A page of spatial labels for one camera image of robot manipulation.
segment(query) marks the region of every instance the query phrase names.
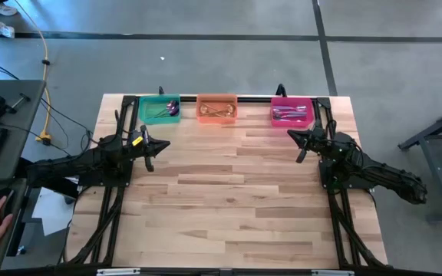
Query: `gray floor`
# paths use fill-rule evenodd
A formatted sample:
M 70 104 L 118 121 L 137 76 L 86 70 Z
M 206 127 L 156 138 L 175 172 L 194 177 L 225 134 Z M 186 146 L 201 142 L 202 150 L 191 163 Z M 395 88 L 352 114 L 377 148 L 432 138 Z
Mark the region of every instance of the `gray floor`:
M 134 34 L 316 35 L 310 0 L 71 0 L 20 1 L 46 31 Z M 442 36 L 442 0 L 321 0 L 327 35 Z M 1 18 L 17 31 L 28 19 Z M 39 39 L 0 38 L 0 65 L 24 79 L 41 77 Z M 53 105 L 93 128 L 104 93 L 273 94 L 284 83 L 290 94 L 328 95 L 318 42 L 298 41 L 105 41 L 48 40 L 53 63 L 48 79 Z M 442 272 L 442 224 L 425 215 L 442 210 L 422 153 L 396 145 L 442 114 L 442 44 L 328 45 L 338 95 L 350 96 L 364 151 L 421 175 L 427 205 L 410 205 L 378 189 L 378 216 L 388 260 L 397 268 Z M 44 111 L 32 129 L 40 132 Z M 60 120 L 79 151 L 83 134 Z M 53 123 L 54 141 L 65 145 Z M 24 156 L 61 154 L 29 138 Z M 6 267 L 47 265 L 57 260 L 63 233 L 47 238 L 25 233 L 28 255 Z M 42 255 L 37 262 L 31 253 Z

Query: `white cable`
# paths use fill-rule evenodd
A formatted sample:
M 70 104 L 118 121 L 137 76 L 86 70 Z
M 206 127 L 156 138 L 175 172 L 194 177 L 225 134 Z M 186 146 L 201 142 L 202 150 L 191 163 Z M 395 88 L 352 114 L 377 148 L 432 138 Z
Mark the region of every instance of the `white cable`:
M 35 21 L 31 18 L 31 16 L 27 13 L 27 11 L 20 5 L 20 2 L 18 2 L 18 0 L 15 0 L 16 4 L 18 4 L 18 6 L 20 7 L 20 9 L 27 15 L 28 19 L 30 19 L 31 23 L 34 25 L 35 29 L 37 29 L 38 34 L 40 35 L 40 38 L 42 39 L 42 41 L 44 42 L 44 51 L 45 51 L 45 55 L 44 55 L 44 61 L 48 62 L 48 49 L 47 49 L 47 42 L 45 41 L 44 35 L 42 34 L 42 32 L 40 31 L 40 29 L 38 28 L 37 24 L 35 24 Z M 42 79 L 44 81 L 47 82 L 47 64 L 44 63 L 44 76 L 42 77 Z M 47 97 L 47 102 L 49 103 L 47 106 L 47 116 L 45 117 L 45 124 L 44 124 L 44 129 L 41 131 L 41 137 L 45 137 L 45 138 L 49 138 L 50 136 L 47 133 L 47 126 L 49 123 L 49 117 L 51 114 L 51 96 L 49 94 L 49 91 L 47 89 L 47 85 L 45 86 L 44 89 L 45 92 L 45 96 Z

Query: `wooden tabletop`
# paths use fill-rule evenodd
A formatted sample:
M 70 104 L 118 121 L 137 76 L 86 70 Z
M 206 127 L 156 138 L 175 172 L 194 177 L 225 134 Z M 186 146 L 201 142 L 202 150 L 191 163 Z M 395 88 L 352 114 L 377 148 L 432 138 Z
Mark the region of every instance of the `wooden tabletop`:
M 114 133 L 122 96 L 104 95 L 95 139 Z M 359 141 L 350 98 L 330 99 L 337 131 Z M 171 145 L 153 159 L 154 172 L 142 159 L 134 164 L 114 266 L 338 268 L 319 157 L 308 152 L 302 164 L 295 162 L 298 147 L 286 129 L 271 127 L 269 106 L 240 103 L 235 124 L 216 125 L 198 123 L 195 103 L 182 103 L 180 123 L 147 126 Z M 90 188 L 80 197 L 68 258 L 96 229 L 103 192 Z M 386 263 L 371 197 L 349 190 L 349 200 L 357 233 Z

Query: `teal bin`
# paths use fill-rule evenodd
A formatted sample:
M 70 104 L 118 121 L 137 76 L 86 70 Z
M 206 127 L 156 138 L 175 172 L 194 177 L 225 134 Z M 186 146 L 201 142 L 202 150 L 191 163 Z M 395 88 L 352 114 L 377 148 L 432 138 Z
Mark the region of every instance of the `teal bin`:
M 176 101 L 178 112 L 170 116 L 167 104 Z M 145 124 L 178 123 L 180 122 L 180 95 L 143 96 L 139 99 L 139 118 Z

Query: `plastic container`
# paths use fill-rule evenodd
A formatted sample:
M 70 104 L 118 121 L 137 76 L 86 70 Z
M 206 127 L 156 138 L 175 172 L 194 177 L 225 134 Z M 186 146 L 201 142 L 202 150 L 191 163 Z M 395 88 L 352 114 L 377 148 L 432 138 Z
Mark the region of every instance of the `plastic container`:
M 167 104 L 176 100 L 179 104 L 178 114 L 176 116 L 158 117 L 158 114 L 166 113 Z M 178 123 L 180 122 L 180 95 L 160 95 L 160 96 L 142 96 L 139 99 L 139 118 L 145 124 L 160 124 L 160 123 Z
M 306 107 L 302 109 L 306 111 L 305 117 L 287 118 L 283 120 L 277 120 L 274 117 L 274 107 Z M 270 117 L 271 123 L 274 127 L 308 127 L 310 123 L 313 123 L 315 114 L 313 113 L 312 99 L 304 97 L 273 97 L 270 100 Z
M 201 108 L 211 115 L 203 115 Z M 228 109 L 233 109 L 231 117 L 224 116 L 226 113 L 223 110 Z M 235 94 L 199 94 L 197 95 L 196 115 L 201 123 L 235 123 L 236 116 L 238 116 L 238 98 Z

